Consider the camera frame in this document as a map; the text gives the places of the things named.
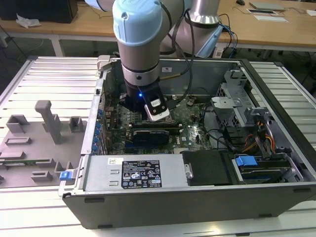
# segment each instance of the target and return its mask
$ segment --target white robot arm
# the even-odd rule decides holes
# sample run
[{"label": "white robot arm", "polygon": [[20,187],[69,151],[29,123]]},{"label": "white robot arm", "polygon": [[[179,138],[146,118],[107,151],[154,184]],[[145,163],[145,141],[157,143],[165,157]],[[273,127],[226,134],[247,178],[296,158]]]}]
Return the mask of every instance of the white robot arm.
[{"label": "white robot arm", "polygon": [[208,57],[222,31],[217,15],[219,0],[193,0],[186,16],[190,6],[184,0],[86,2],[101,10],[112,8],[127,91],[125,106],[132,111],[145,109],[151,121],[168,116],[170,106],[158,85],[160,52],[175,52],[177,42],[187,53]]}]

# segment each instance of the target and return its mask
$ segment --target table leg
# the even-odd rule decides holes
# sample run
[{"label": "table leg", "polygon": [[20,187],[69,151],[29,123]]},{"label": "table leg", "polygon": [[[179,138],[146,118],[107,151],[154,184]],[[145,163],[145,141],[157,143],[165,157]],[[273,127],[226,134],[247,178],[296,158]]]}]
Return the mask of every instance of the table leg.
[{"label": "table leg", "polygon": [[58,38],[52,38],[51,43],[53,44],[53,48],[57,57],[65,57],[65,52],[61,46],[61,42]]},{"label": "table leg", "polygon": [[99,54],[99,51],[98,51],[98,41],[92,41],[92,47],[93,47],[93,56],[94,57],[97,57],[98,54]]},{"label": "table leg", "polygon": [[272,52],[272,50],[266,49],[265,52],[263,53],[262,58],[265,59],[265,60],[268,59],[269,54],[270,54],[271,52]]},{"label": "table leg", "polygon": [[7,45],[7,43],[6,43],[6,41],[5,41],[5,36],[0,36],[0,46],[2,47],[2,48],[7,48],[8,47],[8,45]]}]

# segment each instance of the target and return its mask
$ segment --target computer case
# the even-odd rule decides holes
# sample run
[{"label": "computer case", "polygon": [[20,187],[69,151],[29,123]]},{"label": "computer case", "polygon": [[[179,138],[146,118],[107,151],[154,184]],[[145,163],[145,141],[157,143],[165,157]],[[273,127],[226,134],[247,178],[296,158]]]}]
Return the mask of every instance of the computer case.
[{"label": "computer case", "polygon": [[78,11],[76,0],[0,0],[2,20],[28,19],[71,23]]}]

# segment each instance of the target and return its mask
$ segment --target paper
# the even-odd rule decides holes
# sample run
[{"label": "paper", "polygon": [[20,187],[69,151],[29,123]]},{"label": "paper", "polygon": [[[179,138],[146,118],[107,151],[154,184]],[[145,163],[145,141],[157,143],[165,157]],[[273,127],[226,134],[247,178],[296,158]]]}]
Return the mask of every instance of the paper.
[{"label": "paper", "polygon": [[277,21],[277,22],[288,22],[285,18],[283,17],[273,17],[273,16],[254,16],[256,17],[259,21]]},{"label": "paper", "polygon": [[307,14],[309,14],[310,16],[316,16],[316,11],[312,11],[312,10],[306,10]]},{"label": "paper", "polygon": [[18,19],[16,20],[16,23],[18,23],[19,25],[25,27],[25,28],[29,28],[29,27],[34,27],[34,26],[41,26],[40,21],[38,19],[26,19],[23,18],[21,16],[19,16],[18,14],[16,14],[16,16],[18,17]]}]

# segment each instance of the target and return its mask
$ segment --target white cable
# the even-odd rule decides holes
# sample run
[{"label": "white cable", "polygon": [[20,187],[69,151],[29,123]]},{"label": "white cable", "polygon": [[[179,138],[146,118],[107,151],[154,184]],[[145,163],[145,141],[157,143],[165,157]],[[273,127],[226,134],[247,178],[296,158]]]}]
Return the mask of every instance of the white cable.
[{"label": "white cable", "polygon": [[[30,49],[29,51],[27,51],[27,52],[25,52],[25,55],[27,55],[29,52],[31,52],[31,51],[33,51],[33,50],[35,50],[35,49],[38,49],[38,48],[40,48],[42,45],[43,45],[43,43],[44,43],[44,39],[41,39],[41,43],[40,43],[40,45],[39,46],[36,46],[35,48],[32,48],[32,49]],[[18,57],[18,64],[19,64],[19,62],[20,62],[20,58],[23,56],[23,54],[20,56],[20,57]]]}]

